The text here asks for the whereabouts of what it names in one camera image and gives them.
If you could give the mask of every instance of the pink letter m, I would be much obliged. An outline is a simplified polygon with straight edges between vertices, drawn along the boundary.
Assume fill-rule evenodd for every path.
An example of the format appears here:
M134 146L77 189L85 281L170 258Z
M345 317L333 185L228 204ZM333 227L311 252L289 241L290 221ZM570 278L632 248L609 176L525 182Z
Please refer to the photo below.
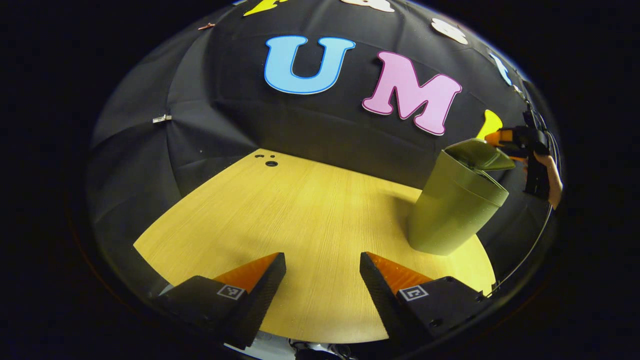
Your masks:
M382 73L373 95L362 101L362 106L374 113L389 115L393 112L391 94L396 91L398 113L406 119L425 102L424 111L413 119L413 123L434 135L444 134L444 120L457 93L462 86L449 76L438 74L420 86L413 63L396 53L381 51Z

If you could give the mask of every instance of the letter u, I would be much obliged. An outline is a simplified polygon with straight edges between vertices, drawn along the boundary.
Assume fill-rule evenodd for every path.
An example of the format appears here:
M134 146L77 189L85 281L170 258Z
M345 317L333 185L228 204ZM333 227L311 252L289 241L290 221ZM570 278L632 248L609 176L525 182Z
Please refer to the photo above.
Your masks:
M293 61L298 47L307 38L295 35L275 37L267 40L269 54L264 64L264 79L269 86L290 94L316 94L329 89L340 74L344 54L356 44L343 38L321 38L318 44L324 46L320 70L315 76L301 78L293 73Z

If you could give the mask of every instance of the light wood surface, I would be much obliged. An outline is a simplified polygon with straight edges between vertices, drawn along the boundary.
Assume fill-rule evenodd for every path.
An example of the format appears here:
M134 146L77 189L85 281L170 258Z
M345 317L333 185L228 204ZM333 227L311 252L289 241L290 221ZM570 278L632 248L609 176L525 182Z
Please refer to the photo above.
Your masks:
M433 279L454 276L485 294L495 282L477 236L449 256L409 246L406 219L419 195L416 188L259 149L174 205L134 246L174 286L284 252L287 273L262 331L318 343L382 340L387 333L360 277L361 252Z

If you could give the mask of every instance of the green swing lid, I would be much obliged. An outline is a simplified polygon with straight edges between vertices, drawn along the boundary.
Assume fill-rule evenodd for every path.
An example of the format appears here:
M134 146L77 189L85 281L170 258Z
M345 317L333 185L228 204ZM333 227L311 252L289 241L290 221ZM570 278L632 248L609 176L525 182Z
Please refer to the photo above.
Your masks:
M446 147L444 151L475 170L508 170L516 167L507 154L478 138L455 143Z

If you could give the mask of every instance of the hand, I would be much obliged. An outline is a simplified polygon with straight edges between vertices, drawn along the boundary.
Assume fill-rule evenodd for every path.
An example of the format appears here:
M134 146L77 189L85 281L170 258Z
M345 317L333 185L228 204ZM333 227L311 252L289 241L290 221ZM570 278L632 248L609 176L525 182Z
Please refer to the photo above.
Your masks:
M549 204L555 210L560 203L560 198L562 196L562 181L560 180L560 174L558 174L558 168L556 167L556 162L551 157L551 155L539 155L537 152L533 153L538 160L539 163L544 165L547 168L547 175L549 177ZM527 173L527 159L524 159L524 173Z

